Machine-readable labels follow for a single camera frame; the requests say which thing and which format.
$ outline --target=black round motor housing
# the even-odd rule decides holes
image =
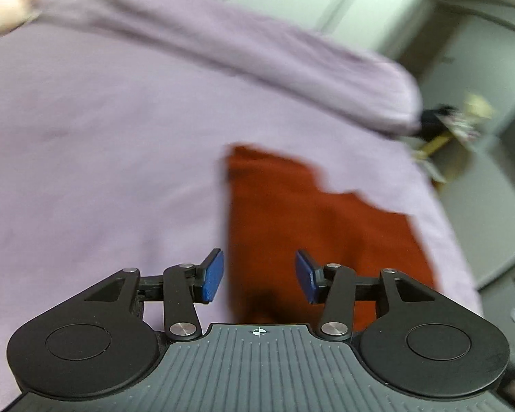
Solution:
[[[154,331],[133,314],[139,271],[119,271],[24,324],[7,357],[24,391],[77,399],[141,377],[159,357]]]
[[[499,329],[401,273],[382,274],[382,281],[386,297],[378,305],[387,312],[363,331],[359,343],[359,353],[378,378],[437,399],[497,386],[509,359]]]

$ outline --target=red cloth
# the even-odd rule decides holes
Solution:
[[[231,190],[229,286],[238,323],[310,323],[309,305],[295,276],[295,253],[319,264],[339,263],[358,275],[396,268],[434,288],[426,257],[407,218],[376,209],[354,193],[325,193],[298,161],[237,146],[227,157]],[[374,302],[357,302],[354,329],[375,318]]]

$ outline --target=white crosshair symbol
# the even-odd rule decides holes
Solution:
[[[256,335],[256,336],[263,336],[265,333],[270,333],[270,331],[267,331],[267,330],[264,330],[264,329],[255,329],[255,330],[252,330],[250,333]]]

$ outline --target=gray gripper base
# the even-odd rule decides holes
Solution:
[[[261,328],[265,332],[254,334]],[[59,401],[26,394],[12,412],[509,412],[491,393],[456,401],[406,396],[375,380],[352,349],[303,325],[212,326],[170,346],[138,384],[108,397]]]

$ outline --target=bed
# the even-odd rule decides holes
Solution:
[[[40,9],[0,37],[0,409],[18,394],[5,349],[20,325],[120,268],[160,274],[224,246],[234,142],[407,214],[440,290],[480,313],[443,210],[393,139],[421,109],[397,65],[216,0]],[[198,307],[204,329],[230,321],[225,293]]]

